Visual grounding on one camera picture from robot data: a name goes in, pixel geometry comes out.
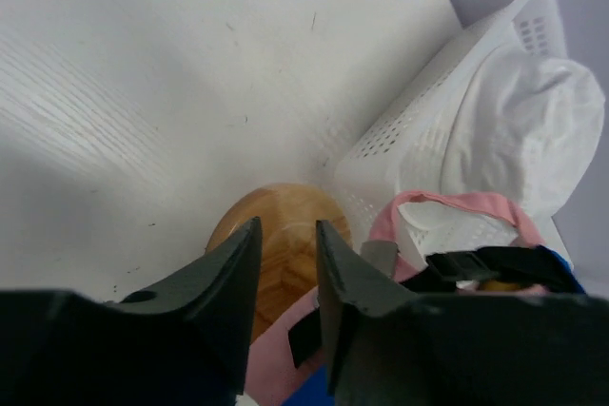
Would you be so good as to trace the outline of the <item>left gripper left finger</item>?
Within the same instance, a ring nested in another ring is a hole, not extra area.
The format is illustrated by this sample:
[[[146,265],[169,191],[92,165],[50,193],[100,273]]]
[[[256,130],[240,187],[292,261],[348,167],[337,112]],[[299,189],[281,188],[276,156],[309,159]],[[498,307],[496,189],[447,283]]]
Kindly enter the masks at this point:
[[[262,223],[246,221],[211,251],[129,294],[122,312],[142,323],[156,369],[152,385],[187,396],[238,396],[246,365],[262,260]]]

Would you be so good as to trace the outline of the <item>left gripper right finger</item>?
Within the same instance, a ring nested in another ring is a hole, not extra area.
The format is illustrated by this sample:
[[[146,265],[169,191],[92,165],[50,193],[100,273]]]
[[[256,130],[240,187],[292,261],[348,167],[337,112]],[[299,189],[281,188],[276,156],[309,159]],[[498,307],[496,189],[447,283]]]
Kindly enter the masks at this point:
[[[406,291],[319,221],[317,273],[327,388],[333,395],[405,395],[412,332]]]

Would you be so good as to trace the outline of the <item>pink baseball cap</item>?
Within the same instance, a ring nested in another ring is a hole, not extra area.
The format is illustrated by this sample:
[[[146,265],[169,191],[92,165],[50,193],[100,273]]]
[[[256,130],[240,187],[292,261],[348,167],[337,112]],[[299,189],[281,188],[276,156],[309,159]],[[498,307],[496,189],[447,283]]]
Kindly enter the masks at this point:
[[[370,230],[372,241],[393,242],[397,236],[399,207],[408,203],[438,203],[488,216],[514,228],[514,246],[538,247],[543,238],[532,220],[515,203],[500,194],[473,192],[443,196],[427,191],[406,191],[396,196],[377,216]],[[321,377],[318,289],[292,304],[250,346],[245,394],[259,405],[282,405]]]

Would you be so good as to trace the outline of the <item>blue baseball cap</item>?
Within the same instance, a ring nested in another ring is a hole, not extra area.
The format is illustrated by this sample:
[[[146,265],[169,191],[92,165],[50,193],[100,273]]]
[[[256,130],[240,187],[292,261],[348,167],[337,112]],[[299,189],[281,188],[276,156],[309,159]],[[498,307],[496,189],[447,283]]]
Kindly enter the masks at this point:
[[[488,286],[488,282],[540,285],[542,292],[586,294],[573,275],[570,265],[558,253],[537,245],[534,247],[485,246],[473,251],[435,253],[425,259],[426,266],[418,271],[401,257],[395,260],[395,282],[416,293],[453,293],[457,282],[472,280]],[[313,361],[322,348],[321,318],[318,293],[313,291],[306,311],[288,327],[287,337],[292,365],[302,368]],[[322,387],[325,367],[313,368],[304,374],[301,386],[294,388],[281,405],[334,405],[334,399]]]

